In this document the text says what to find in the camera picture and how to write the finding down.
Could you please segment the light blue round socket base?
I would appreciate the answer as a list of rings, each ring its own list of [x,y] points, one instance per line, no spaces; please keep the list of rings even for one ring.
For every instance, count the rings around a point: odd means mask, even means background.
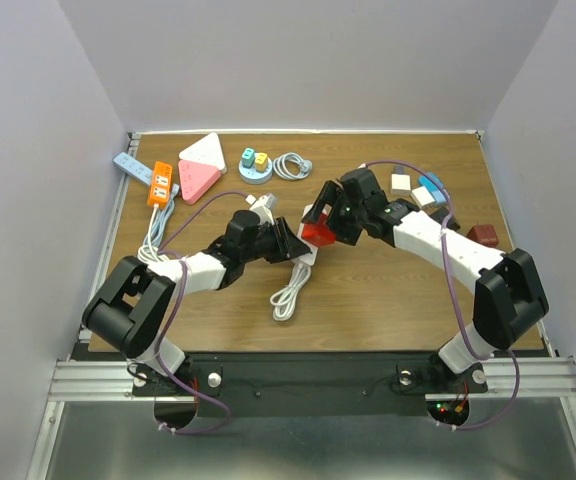
[[[244,182],[252,185],[260,185],[270,181],[274,173],[271,161],[266,162],[266,168],[264,171],[258,171],[255,165],[246,167],[244,161],[240,160],[238,171],[240,178]]]

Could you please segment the aluminium frame rail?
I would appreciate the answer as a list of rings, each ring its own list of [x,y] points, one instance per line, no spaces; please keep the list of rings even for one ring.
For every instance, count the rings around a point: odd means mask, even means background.
[[[573,358],[520,358],[520,398],[576,397]],[[514,385],[512,362],[496,358],[483,365],[488,391],[471,399],[506,399]],[[65,361],[54,368],[48,399],[52,402],[147,401],[133,394],[133,379],[123,362]]]

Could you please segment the pink triangular power strip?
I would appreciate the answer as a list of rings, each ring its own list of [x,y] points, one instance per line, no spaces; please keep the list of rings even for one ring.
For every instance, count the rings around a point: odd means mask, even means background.
[[[181,196],[188,205],[194,205],[221,177],[215,166],[181,159],[178,162]]]

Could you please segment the orange USB power strip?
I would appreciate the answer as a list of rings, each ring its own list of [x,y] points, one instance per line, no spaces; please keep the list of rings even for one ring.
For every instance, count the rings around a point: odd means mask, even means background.
[[[170,200],[173,185],[173,167],[156,161],[151,175],[147,205],[163,209]]]

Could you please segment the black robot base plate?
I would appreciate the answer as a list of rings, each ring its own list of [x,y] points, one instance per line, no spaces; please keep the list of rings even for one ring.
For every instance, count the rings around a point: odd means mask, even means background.
[[[428,351],[193,352],[176,374],[202,393],[199,418],[424,416],[432,396],[488,390],[481,364],[455,374]]]

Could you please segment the red cube socket adapter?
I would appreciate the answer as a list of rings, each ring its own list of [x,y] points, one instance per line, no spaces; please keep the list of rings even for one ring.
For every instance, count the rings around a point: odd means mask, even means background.
[[[332,245],[336,242],[336,235],[327,226],[328,215],[321,213],[316,223],[303,223],[299,236],[304,242],[316,248]]]

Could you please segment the white blue plug adapter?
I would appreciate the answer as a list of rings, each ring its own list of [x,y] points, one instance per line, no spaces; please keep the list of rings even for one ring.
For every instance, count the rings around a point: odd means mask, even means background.
[[[420,186],[411,191],[414,203],[420,208],[430,208],[442,206],[446,203],[445,196],[439,190],[429,190],[425,186]]]

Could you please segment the black cube socket adapter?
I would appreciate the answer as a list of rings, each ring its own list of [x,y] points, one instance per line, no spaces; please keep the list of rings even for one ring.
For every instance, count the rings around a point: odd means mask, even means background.
[[[455,215],[452,214],[446,207],[440,207],[436,209],[433,213],[430,214],[430,218],[438,224],[442,224],[444,220],[447,219],[446,228],[453,231],[459,231],[461,229],[461,225],[456,219]]]

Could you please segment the light blue power strip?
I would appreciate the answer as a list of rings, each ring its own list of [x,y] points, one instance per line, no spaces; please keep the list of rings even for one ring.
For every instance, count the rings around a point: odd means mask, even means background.
[[[122,152],[113,159],[113,163],[123,173],[146,186],[152,182],[152,170],[129,154]]]

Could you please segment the yellow plug adapter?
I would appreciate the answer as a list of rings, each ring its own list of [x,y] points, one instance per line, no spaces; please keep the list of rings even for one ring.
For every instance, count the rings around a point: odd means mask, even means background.
[[[259,173],[264,173],[268,169],[268,155],[265,152],[258,152],[255,156],[254,168]]]

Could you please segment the dark red cube adapter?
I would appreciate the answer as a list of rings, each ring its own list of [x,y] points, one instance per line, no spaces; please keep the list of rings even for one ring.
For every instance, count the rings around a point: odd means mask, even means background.
[[[495,248],[499,245],[499,238],[492,224],[476,224],[470,228],[466,237],[489,248]]]

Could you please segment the white grey plug adapter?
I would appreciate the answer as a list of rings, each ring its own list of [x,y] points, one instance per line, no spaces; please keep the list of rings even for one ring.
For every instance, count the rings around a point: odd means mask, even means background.
[[[411,176],[401,165],[395,165],[390,177],[390,191],[393,195],[409,196],[411,193]]]

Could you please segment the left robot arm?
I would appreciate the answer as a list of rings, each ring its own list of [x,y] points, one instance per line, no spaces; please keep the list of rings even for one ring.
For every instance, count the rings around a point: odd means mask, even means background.
[[[279,263],[310,252],[284,218],[268,223],[238,210],[225,233],[194,255],[150,264],[123,258],[84,309],[82,324],[124,358],[156,371],[167,393],[178,394],[189,386],[191,371],[183,364],[186,354],[165,338],[168,307],[178,310],[187,294],[230,286],[250,262]]]

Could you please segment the white triangular power strip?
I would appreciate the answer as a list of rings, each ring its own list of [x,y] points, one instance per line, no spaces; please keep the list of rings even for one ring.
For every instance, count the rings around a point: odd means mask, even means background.
[[[213,166],[222,174],[227,172],[222,145],[216,132],[205,135],[180,151],[179,159]]]

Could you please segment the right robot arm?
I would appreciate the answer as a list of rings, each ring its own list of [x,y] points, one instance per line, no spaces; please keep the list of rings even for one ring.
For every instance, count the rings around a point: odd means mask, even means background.
[[[549,303],[532,256],[481,245],[432,219],[416,204],[390,200],[368,168],[324,184],[305,211],[304,225],[323,224],[337,241],[354,245],[362,233],[414,254],[444,271],[447,284],[473,295],[473,318],[428,366],[431,384],[450,390],[473,365],[507,350],[546,316]]]

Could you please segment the teal plug adapter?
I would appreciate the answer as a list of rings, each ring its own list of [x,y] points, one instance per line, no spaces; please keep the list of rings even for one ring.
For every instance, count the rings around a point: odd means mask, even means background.
[[[241,155],[241,165],[243,168],[251,168],[256,159],[256,153],[253,148],[246,148]]]

